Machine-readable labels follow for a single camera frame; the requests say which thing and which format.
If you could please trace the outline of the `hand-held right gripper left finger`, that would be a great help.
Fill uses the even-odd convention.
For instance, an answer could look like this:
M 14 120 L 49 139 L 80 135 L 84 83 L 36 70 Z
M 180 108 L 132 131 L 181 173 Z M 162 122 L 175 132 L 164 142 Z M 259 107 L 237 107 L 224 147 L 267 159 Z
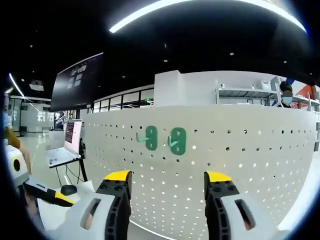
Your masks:
M 55 240 L 126 240 L 131 215 L 132 171 L 108 174 L 78 200 L 53 231 Z

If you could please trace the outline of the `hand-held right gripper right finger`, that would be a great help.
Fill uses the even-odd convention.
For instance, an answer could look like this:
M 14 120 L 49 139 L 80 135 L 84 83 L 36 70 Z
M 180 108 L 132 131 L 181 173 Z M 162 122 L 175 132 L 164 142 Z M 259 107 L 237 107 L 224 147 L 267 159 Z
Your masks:
M 264 209 L 220 172 L 204 172 L 205 217 L 210 240 L 283 240 Z

